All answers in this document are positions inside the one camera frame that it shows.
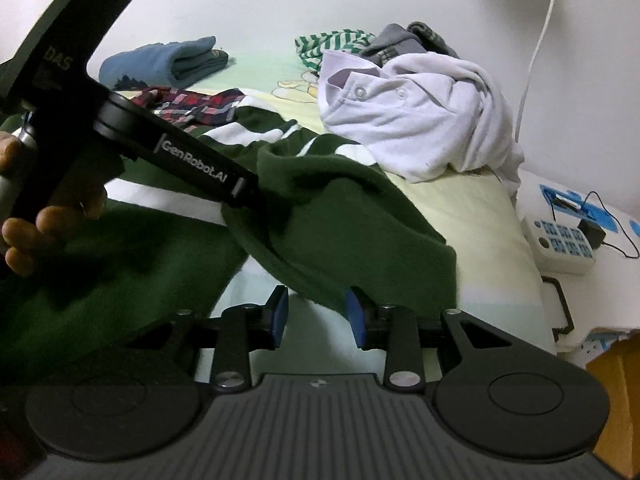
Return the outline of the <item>person's left hand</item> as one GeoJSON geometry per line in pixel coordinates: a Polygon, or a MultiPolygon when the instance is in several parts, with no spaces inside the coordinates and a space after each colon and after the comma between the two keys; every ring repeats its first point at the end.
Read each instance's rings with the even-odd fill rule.
{"type": "Polygon", "coordinates": [[[1,133],[1,174],[19,177],[15,214],[1,222],[6,244],[4,262],[19,276],[32,274],[38,264],[64,245],[84,223],[99,219],[106,205],[104,183],[72,179],[50,162],[32,164],[15,136],[1,133]]]}

